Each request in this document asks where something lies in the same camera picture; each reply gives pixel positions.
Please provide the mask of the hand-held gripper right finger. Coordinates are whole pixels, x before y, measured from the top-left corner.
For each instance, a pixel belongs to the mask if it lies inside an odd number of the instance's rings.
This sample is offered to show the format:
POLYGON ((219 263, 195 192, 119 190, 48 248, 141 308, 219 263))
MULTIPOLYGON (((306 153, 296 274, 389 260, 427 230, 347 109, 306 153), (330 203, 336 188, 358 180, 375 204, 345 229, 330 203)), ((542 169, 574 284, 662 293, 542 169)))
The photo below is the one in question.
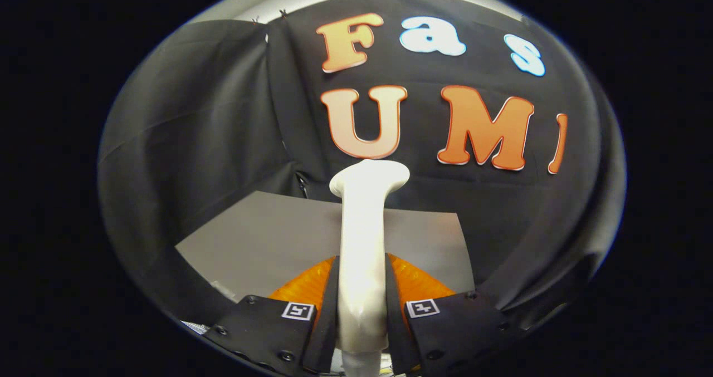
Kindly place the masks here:
POLYGON ((455 293, 392 253, 385 257, 385 303, 395 375, 464 375, 524 335, 488 296, 455 293))

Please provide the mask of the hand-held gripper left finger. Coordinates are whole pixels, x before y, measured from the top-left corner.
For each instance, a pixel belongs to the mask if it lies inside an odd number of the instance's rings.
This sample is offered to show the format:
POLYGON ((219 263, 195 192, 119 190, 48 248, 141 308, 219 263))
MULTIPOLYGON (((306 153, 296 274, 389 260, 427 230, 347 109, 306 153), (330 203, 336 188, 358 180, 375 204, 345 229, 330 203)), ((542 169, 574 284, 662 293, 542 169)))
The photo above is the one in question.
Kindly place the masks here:
POLYGON ((339 259, 333 256, 270 297, 245 296, 204 337, 275 374, 328 374, 336 347, 338 285, 339 259))

